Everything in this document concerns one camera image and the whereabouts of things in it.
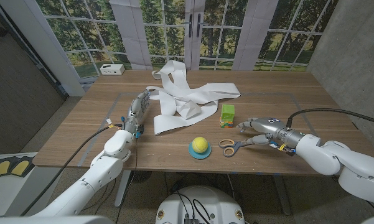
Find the blue base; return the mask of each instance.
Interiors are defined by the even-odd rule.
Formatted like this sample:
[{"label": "blue base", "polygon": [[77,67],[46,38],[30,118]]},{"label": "blue base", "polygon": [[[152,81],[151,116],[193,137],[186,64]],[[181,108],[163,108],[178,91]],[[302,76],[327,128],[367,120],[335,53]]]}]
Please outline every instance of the blue base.
[{"label": "blue base", "polygon": [[205,159],[206,157],[208,157],[210,155],[210,153],[212,152],[212,147],[210,147],[210,144],[209,142],[207,143],[207,149],[205,152],[203,153],[197,153],[194,151],[194,149],[192,149],[192,142],[189,144],[189,147],[188,147],[188,151],[189,151],[189,154],[194,157],[195,159]]}]

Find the green block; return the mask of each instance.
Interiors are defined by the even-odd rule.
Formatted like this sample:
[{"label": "green block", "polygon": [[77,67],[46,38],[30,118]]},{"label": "green block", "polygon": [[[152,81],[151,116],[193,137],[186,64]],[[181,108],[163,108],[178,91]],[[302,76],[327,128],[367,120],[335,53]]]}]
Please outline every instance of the green block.
[{"label": "green block", "polygon": [[235,115],[234,105],[223,105],[222,106],[222,120],[223,121],[233,121]]}]

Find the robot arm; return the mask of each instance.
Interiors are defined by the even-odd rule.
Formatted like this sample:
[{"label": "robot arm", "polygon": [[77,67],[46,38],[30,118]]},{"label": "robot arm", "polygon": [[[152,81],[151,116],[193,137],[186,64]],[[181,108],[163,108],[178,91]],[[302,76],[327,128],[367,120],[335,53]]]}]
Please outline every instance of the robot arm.
[{"label": "robot arm", "polygon": [[275,118],[250,118],[237,128],[241,128],[241,132],[253,128],[264,133],[268,141],[281,140],[284,151],[296,153],[320,174],[334,175],[344,165],[339,177],[340,186],[356,197],[374,202],[373,157],[351,151],[345,144],[337,141],[328,141],[320,146],[320,138],[287,128]]},{"label": "robot arm", "polygon": [[139,123],[149,106],[148,101],[149,91],[145,90],[133,100],[122,129],[105,143],[104,150],[93,159],[89,170],[34,217],[78,215],[102,186],[121,173],[123,162],[131,154],[129,146],[142,134]]}]

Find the yellow tennis ball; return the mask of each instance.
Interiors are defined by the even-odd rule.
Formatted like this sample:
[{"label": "yellow tennis ball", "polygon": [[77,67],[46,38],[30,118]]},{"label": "yellow tennis ball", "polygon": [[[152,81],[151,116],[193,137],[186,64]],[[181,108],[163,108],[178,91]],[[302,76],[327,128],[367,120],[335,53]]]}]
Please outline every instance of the yellow tennis ball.
[{"label": "yellow tennis ball", "polygon": [[197,137],[192,141],[192,149],[196,153],[203,153],[207,149],[207,141],[203,137]]}]

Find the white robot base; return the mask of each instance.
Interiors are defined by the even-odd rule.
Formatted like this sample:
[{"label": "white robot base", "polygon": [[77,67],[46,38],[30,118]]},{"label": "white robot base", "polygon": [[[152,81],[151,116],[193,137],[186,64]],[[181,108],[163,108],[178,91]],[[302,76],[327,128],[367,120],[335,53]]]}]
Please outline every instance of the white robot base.
[{"label": "white robot base", "polygon": [[[194,199],[202,203],[210,216],[210,220],[202,206],[195,201],[197,209],[203,217],[209,221],[209,223],[245,223],[241,207],[232,197],[221,190],[213,187],[196,185],[180,189],[178,193],[188,197],[192,203]],[[187,213],[180,197],[182,198],[189,215],[186,215]],[[168,196],[159,206],[156,214],[156,224],[176,223],[199,224],[205,223],[205,221],[198,214],[194,205],[191,205],[188,199],[174,193]]]}]

